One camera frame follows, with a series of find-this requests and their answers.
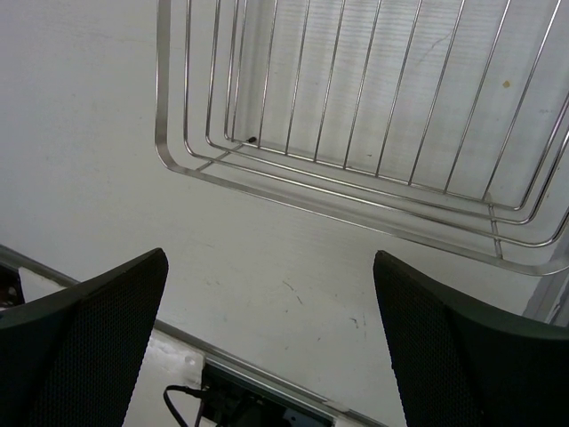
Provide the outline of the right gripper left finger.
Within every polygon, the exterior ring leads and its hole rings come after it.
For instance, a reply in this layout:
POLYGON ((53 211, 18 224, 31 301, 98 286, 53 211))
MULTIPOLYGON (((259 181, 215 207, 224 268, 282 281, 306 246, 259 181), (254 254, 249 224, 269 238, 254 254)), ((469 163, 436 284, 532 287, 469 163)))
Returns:
POLYGON ((1 424, 122 425, 168 270, 157 248, 2 311, 1 424))

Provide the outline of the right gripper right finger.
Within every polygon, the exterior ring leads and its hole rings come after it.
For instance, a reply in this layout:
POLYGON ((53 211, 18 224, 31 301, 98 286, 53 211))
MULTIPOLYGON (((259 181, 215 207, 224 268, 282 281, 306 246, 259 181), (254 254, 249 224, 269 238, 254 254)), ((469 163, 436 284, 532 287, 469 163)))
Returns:
POLYGON ((566 426, 568 330, 501 310, 392 254, 373 279, 409 426, 566 426))

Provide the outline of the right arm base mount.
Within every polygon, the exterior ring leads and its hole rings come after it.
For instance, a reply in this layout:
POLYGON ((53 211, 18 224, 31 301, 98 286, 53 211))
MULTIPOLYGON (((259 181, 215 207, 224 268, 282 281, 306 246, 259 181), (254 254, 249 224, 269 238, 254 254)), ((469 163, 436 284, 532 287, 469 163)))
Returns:
POLYGON ((179 426, 334 426, 335 420, 323 409, 284 386, 237 368, 207 362, 197 386, 171 384, 163 400, 179 426), (196 415, 188 421, 172 400, 173 393, 198 403, 196 415))

